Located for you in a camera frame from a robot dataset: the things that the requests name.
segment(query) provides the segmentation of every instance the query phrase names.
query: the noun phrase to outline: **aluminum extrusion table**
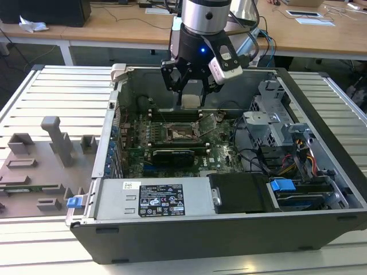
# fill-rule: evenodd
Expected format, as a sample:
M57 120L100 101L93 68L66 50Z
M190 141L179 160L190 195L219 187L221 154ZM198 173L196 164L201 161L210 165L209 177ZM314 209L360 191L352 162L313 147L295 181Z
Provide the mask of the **aluminum extrusion table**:
M71 139L99 136L110 92L109 67L46 66L31 71L0 112L0 159L15 132L48 140L40 121L57 115ZM367 175L366 116L328 77L290 73L339 141ZM299 112L291 106L296 116ZM1 274L366 274L367 230L339 237L318 251L107 265L94 263L65 217L0 219Z

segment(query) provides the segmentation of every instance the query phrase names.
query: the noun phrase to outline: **computer tower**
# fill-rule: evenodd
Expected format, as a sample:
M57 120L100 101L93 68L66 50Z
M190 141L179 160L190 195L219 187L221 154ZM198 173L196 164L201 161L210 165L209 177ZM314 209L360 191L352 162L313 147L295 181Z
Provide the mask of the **computer tower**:
M3 23L19 23L19 16L33 22L83 27L91 14L89 0L0 0Z

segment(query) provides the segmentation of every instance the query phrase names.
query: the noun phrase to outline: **green circuit board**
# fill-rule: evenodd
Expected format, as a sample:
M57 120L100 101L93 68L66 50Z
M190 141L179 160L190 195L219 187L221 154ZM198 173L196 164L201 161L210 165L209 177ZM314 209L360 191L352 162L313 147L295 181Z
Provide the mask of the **green circuit board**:
M155 122L142 115L131 118L122 138L125 177L195 177L242 172L241 160L230 142L233 121L217 121L213 113L198 122L172 122L168 119ZM193 163L187 167L157 167L153 154L162 150L193 151Z

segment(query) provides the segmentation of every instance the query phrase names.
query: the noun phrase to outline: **power supply label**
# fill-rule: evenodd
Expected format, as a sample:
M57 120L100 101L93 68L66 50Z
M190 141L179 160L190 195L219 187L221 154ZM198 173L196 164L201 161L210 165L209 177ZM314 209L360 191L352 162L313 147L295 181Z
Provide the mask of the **power supply label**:
M141 185L139 189L139 216L185 215L182 184Z

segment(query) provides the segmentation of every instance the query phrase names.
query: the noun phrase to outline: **blue release tab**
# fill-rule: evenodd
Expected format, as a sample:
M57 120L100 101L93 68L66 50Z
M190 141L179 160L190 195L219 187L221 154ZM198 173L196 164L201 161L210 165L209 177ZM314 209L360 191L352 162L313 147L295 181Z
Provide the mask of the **blue release tab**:
M80 197L73 197L69 198L67 202L67 208L82 208L83 205L81 205L82 198Z
M291 179L274 179L271 183L273 191L295 191L296 187Z

